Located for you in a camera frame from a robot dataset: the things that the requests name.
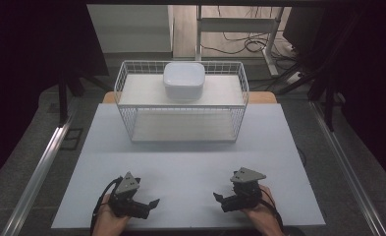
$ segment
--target wire basket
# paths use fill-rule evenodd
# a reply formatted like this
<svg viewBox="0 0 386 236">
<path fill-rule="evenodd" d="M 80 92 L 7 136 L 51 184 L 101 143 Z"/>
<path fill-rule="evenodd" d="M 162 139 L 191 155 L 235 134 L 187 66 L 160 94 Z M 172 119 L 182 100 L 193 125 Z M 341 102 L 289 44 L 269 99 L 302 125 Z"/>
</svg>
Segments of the wire basket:
<svg viewBox="0 0 386 236">
<path fill-rule="evenodd" d="M 166 96 L 163 85 L 168 63 L 122 63 L 115 100 L 131 141 L 235 142 L 248 105 L 243 64 L 199 62 L 205 69 L 201 98 L 177 101 Z"/>
</svg>

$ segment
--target gray floor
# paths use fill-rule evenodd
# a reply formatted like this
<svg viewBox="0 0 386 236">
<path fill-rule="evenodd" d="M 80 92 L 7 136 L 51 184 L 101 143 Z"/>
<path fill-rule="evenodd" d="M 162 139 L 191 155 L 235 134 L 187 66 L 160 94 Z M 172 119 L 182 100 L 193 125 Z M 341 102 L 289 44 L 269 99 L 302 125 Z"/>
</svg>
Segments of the gray floor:
<svg viewBox="0 0 386 236">
<path fill-rule="evenodd" d="M 174 59 L 193 57 L 191 50 L 188 49 L 190 47 L 186 48 L 190 54 L 182 54 L 178 51 L 177 53 L 181 54 L 177 54 L 179 57 Z M 208 54 L 206 59 L 211 59 L 209 56 L 221 55 Z M 245 63 L 250 79 L 249 86 L 254 90 L 264 90 L 267 86 L 259 86 L 272 83 L 263 60 L 250 60 L 248 57 L 233 59 Z M 118 68 L 113 63 L 109 63 L 109 66 L 111 77 L 101 78 L 101 80 L 113 86 Z M 76 98 L 80 106 L 71 126 L 69 137 L 63 142 L 62 149 L 56 155 L 20 235 L 88 235 L 84 230 L 73 232 L 50 230 L 50 225 L 79 158 L 96 107 L 105 94 L 105 91 L 85 80 L 82 82 L 85 94 L 83 97 Z M 285 84 L 285 80 L 281 80 L 278 85 L 270 89 L 278 89 Z M 326 226 L 301 227 L 301 229 L 306 235 L 372 235 L 336 157 L 325 140 L 315 114 L 309 106 L 306 99 L 307 89 L 309 85 L 277 97 L 284 109 L 296 146 L 302 151 L 301 157 L 305 162 L 305 171 L 326 221 Z M 58 124 L 58 116 L 58 91 L 54 87 L 41 94 L 39 109 L 33 121 L 9 160 L 0 170 L 0 233 L 52 137 Z M 348 125 L 338 106 L 334 109 L 333 119 L 335 134 L 386 227 L 386 173 Z M 78 135 L 81 135 L 79 140 L 73 139 Z M 207 235 L 221 235 L 221 233 L 224 233 L 223 235 L 241 234 L 241 232 L 206 232 Z"/>
</svg>

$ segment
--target white plastic container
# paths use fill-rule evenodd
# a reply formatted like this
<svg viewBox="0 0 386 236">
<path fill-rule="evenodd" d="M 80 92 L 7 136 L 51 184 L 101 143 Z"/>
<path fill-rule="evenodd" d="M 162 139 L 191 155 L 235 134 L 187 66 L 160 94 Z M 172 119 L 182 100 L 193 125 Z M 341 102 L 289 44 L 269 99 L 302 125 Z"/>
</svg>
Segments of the white plastic container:
<svg viewBox="0 0 386 236">
<path fill-rule="evenodd" d="M 204 81 L 205 69 L 200 63 L 172 62 L 165 66 L 164 86 L 170 99 L 200 99 Z"/>
</svg>

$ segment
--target white table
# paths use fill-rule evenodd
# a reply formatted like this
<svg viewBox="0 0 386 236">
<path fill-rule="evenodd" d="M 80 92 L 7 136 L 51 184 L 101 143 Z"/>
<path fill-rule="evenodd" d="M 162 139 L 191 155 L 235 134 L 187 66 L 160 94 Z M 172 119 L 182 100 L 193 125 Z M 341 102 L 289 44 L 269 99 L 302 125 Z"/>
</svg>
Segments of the white table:
<svg viewBox="0 0 386 236">
<path fill-rule="evenodd" d="M 259 183 L 270 187 L 284 225 L 325 224 L 279 104 L 248 105 L 234 144 L 133 144 L 116 105 L 100 104 L 52 228 L 89 228 L 101 192 L 128 171 L 141 178 L 134 200 L 160 199 L 128 229 L 251 227 L 212 195 L 233 195 L 240 167 L 267 175 Z"/>
</svg>

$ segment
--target metal bar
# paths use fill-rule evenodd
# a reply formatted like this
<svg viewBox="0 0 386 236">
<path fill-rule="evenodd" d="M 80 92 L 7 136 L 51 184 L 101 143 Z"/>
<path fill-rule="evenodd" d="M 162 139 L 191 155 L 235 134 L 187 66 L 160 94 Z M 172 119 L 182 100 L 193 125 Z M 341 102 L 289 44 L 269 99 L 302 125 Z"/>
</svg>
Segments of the metal bar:
<svg viewBox="0 0 386 236">
<path fill-rule="evenodd" d="M 333 132 L 333 105 L 334 105 L 334 81 L 332 74 L 328 74 L 328 85 L 325 93 L 325 110 L 324 110 L 324 121 L 328 126 L 328 129 Z"/>
<path fill-rule="evenodd" d="M 327 128 L 327 124 L 323 121 L 322 117 L 324 116 L 321 107 L 316 102 L 309 103 L 312 110 L 315 112 L 317 121 L 324 132 L 325 138 L 329 143 L 330 147 L 333 150 L 334 156 L 336 157 L 337 162 L 342 168 L 342 172 L 352 189 L 352 192 L 355 196 L 356 201 L 360 207 L 361 212 L 363 213 L 367 224 L 370 227 L 373 235 L 382 236 L 386 235 L 385 227 L 382 224 L 382 220 L 373 205 L 373 202 L 369 198 L 366 190 L 361 184 L 358 176 L 355 173 L 355 170 L 352 168 L 348 158 L 346 157 L 345 152 L 340 146 L 339 140 L 334 133 L 330 132 Z"/>
<path fill-rule="evenodd" d="M 49 142 L 45 152 L 39 160 L 39 163 L 33 171 L 33 174 L 30 177 L 28 184 L 22 193 L 22 196 L 19 199 L 18 204 L 16 205 L 1 235 L 13 236 L 20 233 L 22 226 L 27 219 L 28 213 L 33 205 L 33 202 L 39 193 L 40 187 L 42 186 L 43 181 L 48 174 L 49 168 L 55 159 L 55 155 L 57 154 L 68 129 L 70 128 L 70 124 L 74 119 L 77 107 L 77 102 L 73 99 L 69 106 L 70 114 L 67 121 L 62 127 L 58 127 L 55 130 L 51 141 Z"/>
<path fill-rule="evenodd" d="M 195 61 L 201 61 L 201 5 L 196 6 Z"/>
<path fill-rule="evenodd" d="M 273 32 L 274 24 L 274 19 L 203 18 L 201 31 Z"/>
<path fill-rule="evenodd" d="M 279 77 L 278 70 L 276 69 L 275 62 L 272 60 L 272 46 L 275 42 L 276 32 L 278 31 L 279 25 L 281 24 L 282 14 L 284 8 L 281 7 L 276 14 L 275 20 L 273 21 L 272 32 L 269 34 L 266 47 L 262 50 L 263 57 L 265 58 L 266 64 L 268 65 L 271 77 Z"/>
<path fill-rule="evenodd" d="M 84 0 L 82 1 L 85 4 L 101 4 L 101 5 L 201 5 L 201 6 L 268 6 L 268 7 L 346 7 L 351 6 L 358 1 L 356 0 Z"/>
<path fill-rule="evenodd" d="M 60 102 L 60 123 L 59 127 L 63 127 L 67 122 L 67 83 L 65 74 L 61 73 L 58 81 L 58 97 Z"/>
</svg>

